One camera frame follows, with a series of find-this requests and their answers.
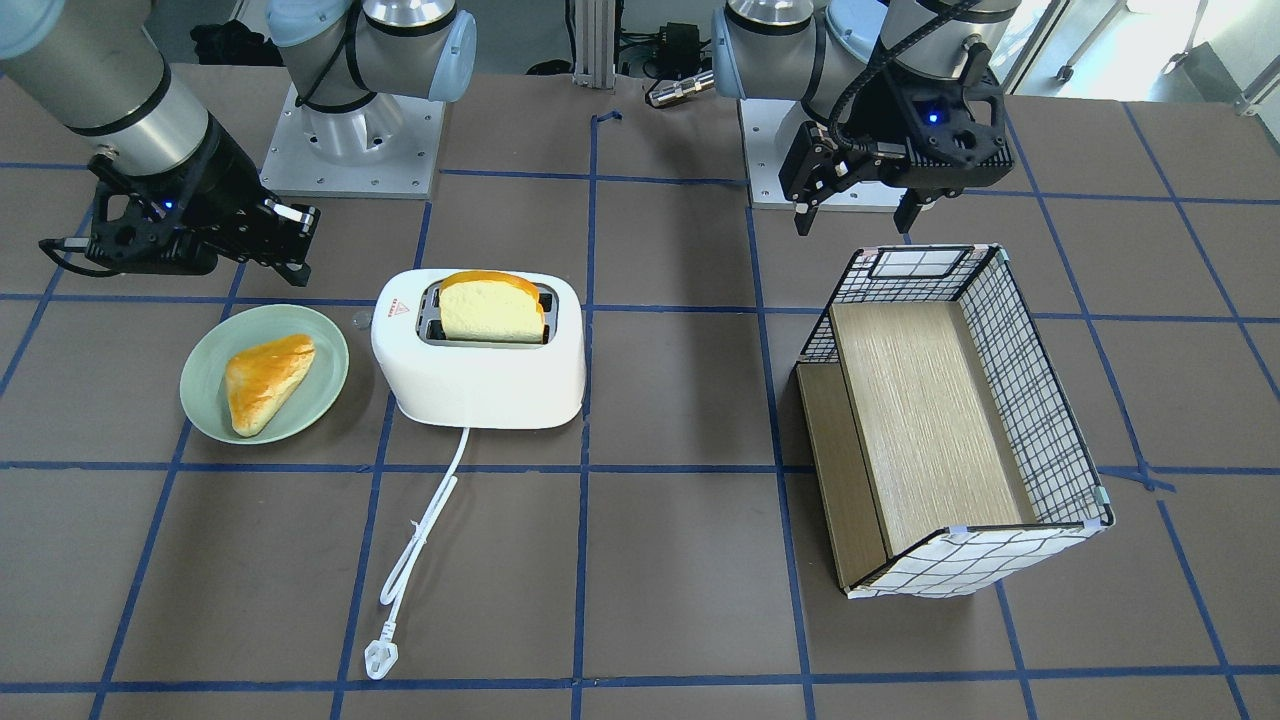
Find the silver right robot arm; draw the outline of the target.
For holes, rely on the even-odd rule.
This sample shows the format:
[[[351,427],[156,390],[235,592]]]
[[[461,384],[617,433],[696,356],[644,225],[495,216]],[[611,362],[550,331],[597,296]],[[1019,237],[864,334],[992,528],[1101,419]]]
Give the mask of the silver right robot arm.
[[[273,1],[271,41],[315,152],[353,165],[401,141],[401,96],[462,97],[475,18],[453,1]],[[114,1],[5,1],[3,72],[84,140],[96,176],[82,237],[40,250],[69,273],[206,275],[220,258],[303,287],[320,211],[284,202]]]

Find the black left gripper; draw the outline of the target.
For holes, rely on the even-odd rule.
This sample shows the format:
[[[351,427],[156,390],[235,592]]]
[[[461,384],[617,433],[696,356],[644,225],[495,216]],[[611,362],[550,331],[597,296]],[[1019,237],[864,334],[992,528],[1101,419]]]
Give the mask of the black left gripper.
[[[973,85],[882,70],[838,122],[803,122],[778,172],[797,234],[808,237],[819,204],[855,183],[905,190],[895,209],[900,234],[938,199],[997,183],[1015,167],[1004,100],[992,70]]]

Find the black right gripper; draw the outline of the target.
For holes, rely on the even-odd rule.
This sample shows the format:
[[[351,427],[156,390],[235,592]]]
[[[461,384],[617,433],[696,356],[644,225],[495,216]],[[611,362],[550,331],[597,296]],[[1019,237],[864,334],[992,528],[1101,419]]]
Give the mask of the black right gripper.
[[[306,255],[320,211],[283,202],[259,181],[250,156],[221,126],[170,170],[128,176],[106,151],[87,168],[99,178],[84,236],[41,240],[41,251],[68,272],[206,275],[219,258],[271,268],[306,287]]]

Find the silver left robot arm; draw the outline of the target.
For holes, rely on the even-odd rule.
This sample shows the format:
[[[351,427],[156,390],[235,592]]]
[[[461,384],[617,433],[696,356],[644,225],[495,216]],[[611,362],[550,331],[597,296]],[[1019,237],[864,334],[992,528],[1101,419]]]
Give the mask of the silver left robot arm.
[[[796,102],[778,182],[808,234],[855,184],[902,191],[900,232],[922,210],[1005,178],[1015,160],[991,58],[1015,1],[727,1],[712,33],[717,91]]]

